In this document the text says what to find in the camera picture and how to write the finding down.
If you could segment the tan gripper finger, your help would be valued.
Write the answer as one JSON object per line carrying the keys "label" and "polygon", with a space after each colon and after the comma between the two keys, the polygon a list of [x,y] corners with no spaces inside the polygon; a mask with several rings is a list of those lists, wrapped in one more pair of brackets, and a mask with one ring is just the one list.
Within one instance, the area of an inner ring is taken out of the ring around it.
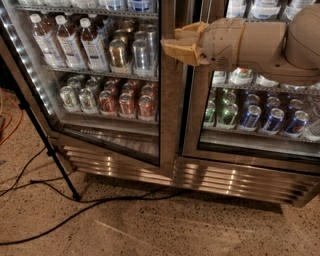
{"label": "tan gripper finger", "polygon": [[191,66],[210,64],[204,56],[200,39],[162,39],[161,46],[167,56],[185,64]]}
{"label": "tan gripper finger", "polygon": [[202,21],[192,23],[175,30],[175,38],[177,40],[188,39],[188,40],[198,40],[203,31],[209,26],[208,23]]}

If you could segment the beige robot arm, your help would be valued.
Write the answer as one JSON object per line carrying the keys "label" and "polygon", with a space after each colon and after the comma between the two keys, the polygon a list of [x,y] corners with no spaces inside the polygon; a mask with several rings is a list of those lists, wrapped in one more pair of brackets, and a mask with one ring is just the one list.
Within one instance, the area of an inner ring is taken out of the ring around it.
{"label": "beige robot arm", "polygon": [[320,81],[320,5],[303,8],[290,23],[243,18],[193,23],[161,45],[166,55],[191,66],[247,68],[279,83],[313,85]]}

